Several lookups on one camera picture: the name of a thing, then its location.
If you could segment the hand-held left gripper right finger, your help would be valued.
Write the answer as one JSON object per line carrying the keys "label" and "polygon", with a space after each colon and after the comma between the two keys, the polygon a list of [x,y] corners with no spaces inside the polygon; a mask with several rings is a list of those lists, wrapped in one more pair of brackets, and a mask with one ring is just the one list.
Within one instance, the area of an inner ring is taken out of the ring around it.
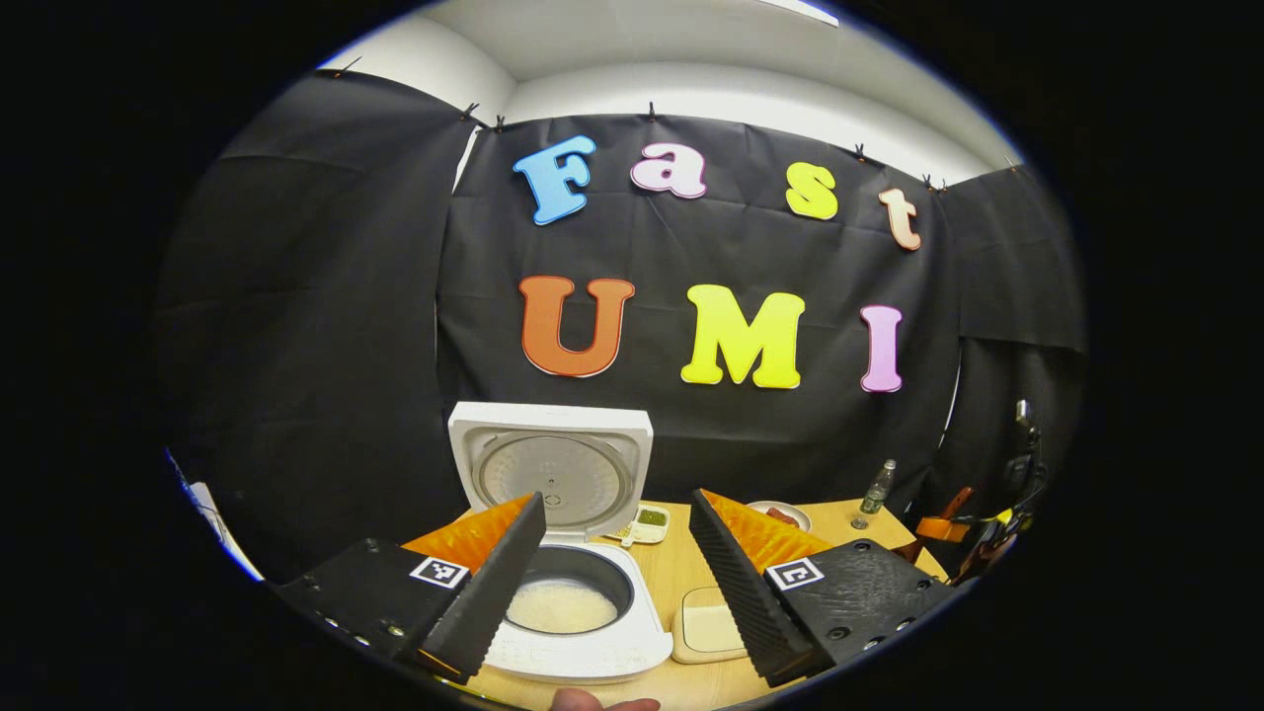
{"label": "hand-held left gripper right finger", "polygon": [[825,543],[707,490],[689,531],[770,687],[868,657],[958,593],[866,536]]}

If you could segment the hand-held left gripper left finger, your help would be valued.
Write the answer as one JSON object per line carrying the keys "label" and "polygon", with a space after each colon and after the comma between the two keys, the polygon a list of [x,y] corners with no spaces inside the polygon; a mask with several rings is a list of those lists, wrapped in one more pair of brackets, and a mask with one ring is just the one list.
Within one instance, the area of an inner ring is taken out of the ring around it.
{"label": "hand-held left gripper left finger", "polygon": [[367,536],[276,593],[383,663],[468,683],[546,530],[531,492],[408,544]]}

